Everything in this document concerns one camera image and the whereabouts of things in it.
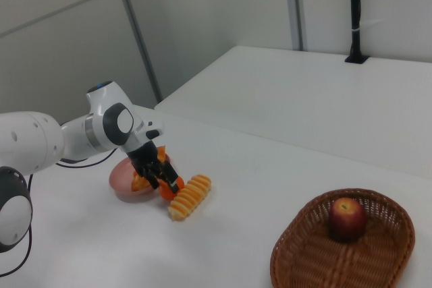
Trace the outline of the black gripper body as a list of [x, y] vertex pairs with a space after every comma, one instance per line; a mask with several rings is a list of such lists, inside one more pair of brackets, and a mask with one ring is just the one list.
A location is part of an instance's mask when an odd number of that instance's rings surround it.
[[159, 163], [158, 149], [153, 142], [147, 142], [140, 148], [127, 152], [127, 155], [136, 172], [147, 171]]

